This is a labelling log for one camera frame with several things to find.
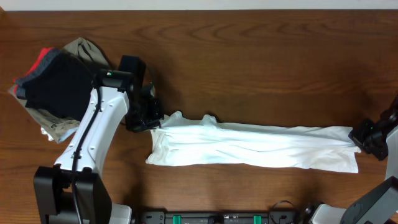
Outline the white printed t-shirt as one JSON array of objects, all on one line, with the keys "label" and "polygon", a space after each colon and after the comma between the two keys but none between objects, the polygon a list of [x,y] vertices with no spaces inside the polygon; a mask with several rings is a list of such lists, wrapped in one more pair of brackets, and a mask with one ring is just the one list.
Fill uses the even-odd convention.
[{"label": "white printed t-shirt", "polygon": [[358,146],[348,137],[351,127],[292,128],[219,123],[214,116],[190,120],[176,111],[151,130],[147,164],[190,166],[247,164],[268,168],[318,169],[358,173]]}]

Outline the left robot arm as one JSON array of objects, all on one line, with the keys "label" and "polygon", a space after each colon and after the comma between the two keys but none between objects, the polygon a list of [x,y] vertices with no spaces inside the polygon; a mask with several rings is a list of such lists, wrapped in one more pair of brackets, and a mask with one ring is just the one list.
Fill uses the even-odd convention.
[{"label": "left robot arm", "polygon": [[40,166],[34,190],[41,223],[135,223],[132,208],[113,203],[103,166],[121,122],[134,133],[160,124],[164,114],[145,85],[145,69],[101,70],[72,141],[52,167]]}]

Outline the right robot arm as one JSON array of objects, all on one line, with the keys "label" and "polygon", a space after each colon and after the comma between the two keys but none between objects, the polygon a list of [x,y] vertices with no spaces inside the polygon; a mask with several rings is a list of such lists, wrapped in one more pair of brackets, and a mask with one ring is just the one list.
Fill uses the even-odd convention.
[{"label": "right robot arm", "polygon": [[347,209],[324,203],[311,207],[306,221],[309,224],[389,223],[397,212],[397,120],[373,123],[367,119],[349,133],[349,138],[379,160],[387,159],[385,180]]}]

